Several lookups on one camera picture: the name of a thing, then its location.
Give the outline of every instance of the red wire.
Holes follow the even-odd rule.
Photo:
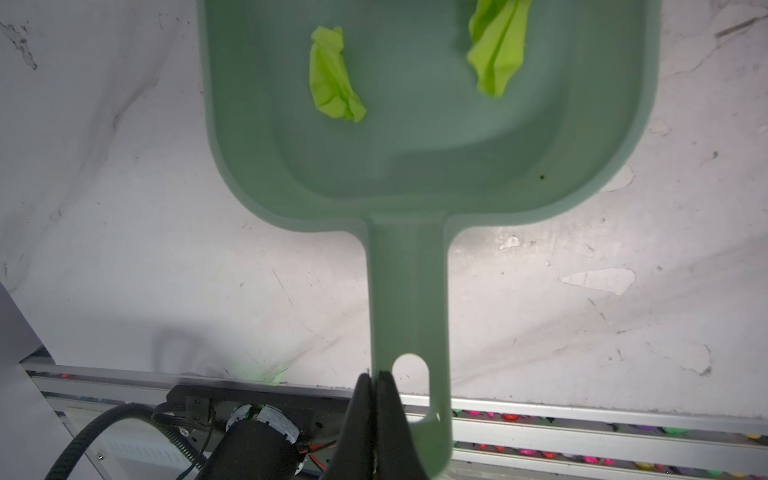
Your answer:
[[[326,469],[326,466],[325,466],[325,465],[323,465],[322,463],[320,463],[320,461],[319,461],[317,458],[315,458],[315,455],[312,455],[312,454],[310,453],[310,458],[311,458],[311,459],[312,459],[312,461],[313,461],[313,462],[315,462],[315,464],[316,464],[317,466],[319,466],[319,467],[320,467],[322,470],[325,470],[325,469]]]
[[[334,449],[335,447],[336,447],[336,440],[334,440],[333,442],[328,442],[328,443],[324,443],[322,445],[317,445],[317,446],[312,445],[312,442],[310,442],[310,449],[309,450],[303,450],[303,451],[301,451],[299,453],[301,453],[301,454],[315,453],[315,452],[319,452],[320,450],[323,450],[323,449]]]

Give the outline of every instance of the lime green tissue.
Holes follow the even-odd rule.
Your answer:
[[[531,0],[478,0],[469,19],[467,60],[477,71],[479,91],[501,97],[522,65],[530,7]]]
[[[349,74],[341,56],[343,49],[341,27],[333,30],[317,27],[312,33],[310,91],[318,110],[331,118],[343,118],[357,123],[366,116],[366,108],[349,82]]]

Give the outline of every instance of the metal frame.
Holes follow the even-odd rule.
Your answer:
[[[107,409],[110,405],[66,397],[93,397],[123,402],[141,402],[156,405],[177,384],[250,389],[258,392],[284,392],[303,396],[350,398],[349,389],[321,389],[305,386],[277,385],[233,379],[181,376],[163,373],[128,372],[124,370],[92,369],[57,366],[49,358],[30,357],[22,365],[31,379],[47,397],[51,406],[64,411],[67,408]],[[68,374],[68,378],[51,374]],[[409,411],[409,421],[419,421],[429,406],[426,396],[402,395]],[[605,423],[658,425],[708,432],[768,434],[768,420],[744,419],[726,416],[663,414],[626,410],[588,409],[533,405],[519,402],[453,399],[452,407],[480,412],[514,413],[574,420],[567,427],[555,425],[526,425],[491,419],[454,418],[454,440],[486,445],[502,445],[517,449],[547,452],[568,452],[601,458],[634,460],[663,465],[694,467],[730,472],[768,474],[768,447],[759,445],[740,435],[720,434],[702,439],[675,438],[661,435],[636,435],[605,431]],[[454,449],[454,460],[524,469],[531,472],[549,472],[576,475],[582,478],[641,479],[663,475],[629,468],[589,465],[577,462],[529,458],[507,453],[491,453],[466,448]]]

